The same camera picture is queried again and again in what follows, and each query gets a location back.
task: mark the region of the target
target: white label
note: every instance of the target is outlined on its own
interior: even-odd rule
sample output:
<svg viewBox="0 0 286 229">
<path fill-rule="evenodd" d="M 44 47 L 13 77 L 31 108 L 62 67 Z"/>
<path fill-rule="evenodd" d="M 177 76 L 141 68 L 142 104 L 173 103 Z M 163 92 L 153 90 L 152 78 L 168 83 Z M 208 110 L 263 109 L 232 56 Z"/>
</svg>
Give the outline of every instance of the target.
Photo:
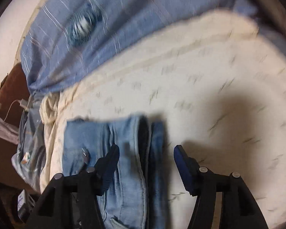
<svg viewBox="0 0 286 229">
<path fill-rule="evenodd" d="M 17 211 L 20 210 L 20 208 L 23 206 L 24 202 L 25 202 L 25 190 L 22 190 L 22 192 L 20 193 L 20 195 L 18 195 L 18 203 L 17 203 Z"/>
</svg>

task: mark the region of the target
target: white wall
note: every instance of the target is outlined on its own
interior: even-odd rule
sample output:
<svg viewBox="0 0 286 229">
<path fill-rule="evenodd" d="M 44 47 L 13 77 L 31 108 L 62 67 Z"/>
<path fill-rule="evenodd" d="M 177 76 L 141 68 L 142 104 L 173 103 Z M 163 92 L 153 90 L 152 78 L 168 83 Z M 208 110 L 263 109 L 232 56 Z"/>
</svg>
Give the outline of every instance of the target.
<svg viewBox="0 0 286 229">
<path fill-rule="evenodd" d="M 0 82 L 11 71 L 23 30 L 40 0 L 13 0 L 0 17 Z"/>
</svg>

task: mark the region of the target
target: white bed sheet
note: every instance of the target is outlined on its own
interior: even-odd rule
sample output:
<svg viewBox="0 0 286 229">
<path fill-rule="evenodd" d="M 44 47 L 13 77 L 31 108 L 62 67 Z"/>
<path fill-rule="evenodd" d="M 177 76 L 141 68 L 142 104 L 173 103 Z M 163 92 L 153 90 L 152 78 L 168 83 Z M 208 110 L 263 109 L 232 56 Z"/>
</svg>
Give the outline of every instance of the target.
<svg viewBox="0 0 286 229">
<path fill-rule="evenodd" d="M 45 125 L 41 190 L 62 172 L 67 120 L 143 112 L 166 125 L 173 229 L 187 227 L 195 203 L 173 160 L 177 144 L 215 173 L 239 172 L 269 228 L 285 222 L 286 58 L 257 32 L 216 10 L 142 39 L 61 93 L 57 119 Z"/>
</svg>

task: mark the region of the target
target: silver screw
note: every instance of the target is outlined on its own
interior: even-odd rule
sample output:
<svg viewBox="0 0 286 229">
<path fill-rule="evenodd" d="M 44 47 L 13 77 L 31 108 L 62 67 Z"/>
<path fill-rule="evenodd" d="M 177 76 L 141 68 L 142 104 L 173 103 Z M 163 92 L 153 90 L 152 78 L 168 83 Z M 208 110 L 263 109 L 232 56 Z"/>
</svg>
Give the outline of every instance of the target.
<svg viewBox="0 0 286 229">
<path fill-rule="evenodd" d="M 88 173 L 92 173 L 95 171 L 95 168 L 94 167 L 88 167 L 87 170 L 86 170 Z"/>
<path fill-rule="evenodd" d="M 55 178 L 56 180 L 58 180 L 58 179 L 62 178 L 62 176 L 63 176 L 62 173 L 56 173 L 56 174 L 54 175 L 54 178 Z"/>
<path fill-rule="evenodd" d="M 235 177 L 235 178 L 239 178 L 240 177 L 240 174 L 238 172 L 233 172 L 232 173 L 232 176 Z"/>
<path fill-rule="evenodd" d="M 208 171 L 208 168 L 206 167 L 200 167 L 199 168 L 199 171 L 202 172 L 202 173 L 206 173 Z"/>
</svg>

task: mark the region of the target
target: white cable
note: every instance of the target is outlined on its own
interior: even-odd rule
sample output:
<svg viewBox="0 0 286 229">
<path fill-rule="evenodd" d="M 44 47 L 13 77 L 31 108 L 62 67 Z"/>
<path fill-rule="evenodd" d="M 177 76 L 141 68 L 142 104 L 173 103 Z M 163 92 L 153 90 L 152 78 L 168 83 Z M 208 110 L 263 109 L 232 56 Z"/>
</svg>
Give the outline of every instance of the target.
<svg viewBox="0 0 286 229">
<path fill-rule="evenodd" d="M 9 113 L 9 111 L 11 110 L 11 106 L 13 105 L 14 102 L 19 102 L 19 104 L 21 103 L 20 100 L 15 100 L 15 101 L 13 101 L 13 102 L 11 103 L 10 108 L 8 109 L 8 112 L 7 112 L 6 116 L 5 116 L 5 119 L 4 119 L 4 121 L 0 124 L 0 126 L 5 122 L 6 118 L 8 117 L 8 113 Z"/>
</svg>

